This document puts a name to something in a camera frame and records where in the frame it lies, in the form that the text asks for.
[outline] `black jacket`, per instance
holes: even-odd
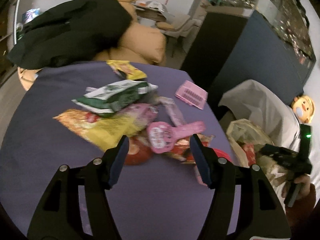
[[[91,60],[116,47],[131,20],[117,0],[68,1],[27,23],[8,58],[25,69]]]

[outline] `silver screw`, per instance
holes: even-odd
[[[260,170],[260,167],[259,167],[257,164],[254,164],[254,165],[252,165],[252,169],[253,169],[254,171],[259,171],[259,170]]]
[[[100,158],[96,158],[93,160],[94,165],[100,165],[101,163],[102,163],[102,159],[100,159]]]
[[[226,163],[227,163],[227,160],[226,160],[225,158],[219,158],[219,159],[218,159],[218,162],[219,162],[220,164],[226,164]]]
[[[66,171],[67,169],[68,169],[67,165],[61,165],[59,168],[60,171]]]

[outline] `stuffed toy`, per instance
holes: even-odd
[[[291,108],[302,123],[311,123],[315,114],[315,103],[310,97],[306,95],[295,97]]]

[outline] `barcode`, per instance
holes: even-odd
[[[199,104],[200,104],[198,101],[194,100],[192,97],[190,97],[187,94],[183,94],[182,97],[185,98],[186,100],[190,101],[191,103],[193,103],[196,106],[199,106]]]
[[[201,96],[197,95],[196,93],[192,92],[191,90],[189,90],[189,89],[187,89],[187,88],[185,89],[184,92],[185,92],[186,94],[194,97],[195,99],[197,99],[197,100],[200,101],[200,102],[203,100],[203,98],[202,98]]]

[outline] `dining table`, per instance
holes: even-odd
[[[198,109],[175,96],[186,81],[184,71],[131,63],[157,85],[159,96],[172,98],[187,123],[203,121],[204,135],[214,138],[210,147],[232,151],[218,120],[206,103]],[[13,223],[27,235],[31,218],[53,175],[62,164],[70,168],[87,165],[104,154],[53,117],[67,109],[81,109],[72,102],[87,87],[99,88],[120,81],[103,61],[76,62],[59,68],[44,68],[15,111],[0,148],[0,202]],[[166,109],[158,105],[157,121],[173,126]],[[123,240],[196,240],[206,220],[214,190],[198,183],[194,165],[164,154],[153,154],[143,164],[124,165],[118,183],[106,191],[108,204]],[[236,230],[240,205],[237,186],[228,233]],[[79,187],[83,229],[91,228],[84,188]]]

